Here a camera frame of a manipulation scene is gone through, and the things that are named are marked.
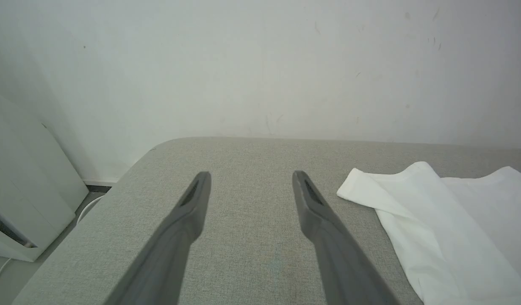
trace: baseboard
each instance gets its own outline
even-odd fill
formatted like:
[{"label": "baseboard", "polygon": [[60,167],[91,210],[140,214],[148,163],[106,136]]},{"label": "baseboard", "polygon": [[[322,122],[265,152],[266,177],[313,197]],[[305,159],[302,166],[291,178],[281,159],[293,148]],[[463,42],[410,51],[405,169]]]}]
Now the baseboard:
[{"label": "baseboard", "polygon": [[109,186],[113,187],[116,185],[117,180],[89,180],[82,179],[86,185],[96,185],[96,186]]}]

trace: white wall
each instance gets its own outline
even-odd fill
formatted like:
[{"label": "white wall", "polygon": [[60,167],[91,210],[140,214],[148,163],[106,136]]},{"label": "white wall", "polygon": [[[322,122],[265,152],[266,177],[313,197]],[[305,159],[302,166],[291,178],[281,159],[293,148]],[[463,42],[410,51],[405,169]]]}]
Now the white wall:
[{"label": "white wall", "polygon": [[0,94],[90,180],[187,136],[521,147],[521,1],[0,0]]}]

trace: white cloth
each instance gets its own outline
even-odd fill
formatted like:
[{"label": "white cloth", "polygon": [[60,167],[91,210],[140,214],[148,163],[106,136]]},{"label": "white cloth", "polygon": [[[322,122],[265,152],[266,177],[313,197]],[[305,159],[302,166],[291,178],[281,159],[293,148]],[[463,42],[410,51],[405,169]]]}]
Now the white cloth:
[{"label": "white cloth", "polygon": [[353,169],[339,197],[372,207],[425,305],[521,304],[521,173],[440,178]]}]

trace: scuff mark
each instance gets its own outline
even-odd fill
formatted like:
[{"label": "scuff mark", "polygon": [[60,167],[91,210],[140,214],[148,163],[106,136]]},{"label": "scuff mark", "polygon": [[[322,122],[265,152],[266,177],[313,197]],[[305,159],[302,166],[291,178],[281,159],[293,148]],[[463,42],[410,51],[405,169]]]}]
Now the scuff mark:
[{"label": "scuff mark", "polygon": [[268,123],[268,116],[264,116],[264,122],[266,122],[266,128],[268,128],[268,133],[272,134],[272,129],[270,129],[270,123]]},{"label": "scuff mark", "polygon": [[321,31],[319,31],[319,28],[317,27],[317,21],[315,21],[315,31],[320,35]]},{"label": "scuff mark", "polygon": [[435,15],[433,15],[432,21],[434,21],[437,18],[438,14],[439,14],[439,8],[437,8],[437,11],[435,11]]}]

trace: wall stain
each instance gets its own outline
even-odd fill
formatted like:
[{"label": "wall stain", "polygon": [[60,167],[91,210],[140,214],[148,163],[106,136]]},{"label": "wall stain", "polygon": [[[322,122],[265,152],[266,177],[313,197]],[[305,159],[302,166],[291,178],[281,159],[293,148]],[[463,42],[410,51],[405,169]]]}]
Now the wall stain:
[{"label": "wall stain", "polygon": [[320,35],[321,31],[319,31],[319,28],[317,27],[317,21],[315,21],[315,31]]},{"label": "wall stain", "polygon": [[377,75],[376,77],[372,78],[371,81],[378,81],[383,79],[383,75]]},{"label": "wall stain", "polygon": [[264,122],[266,123],[266,128],[268,128],[268,134],[272,135],[272,129],[270,129],[270,123],[268,122],[268,115],[264,116]]},{"label": "wall stain", "polygon": [[432,22],[437,18],[439,15],[439,8],[437,8],[437,11],[435,11],[435,15],[433,15]]}]

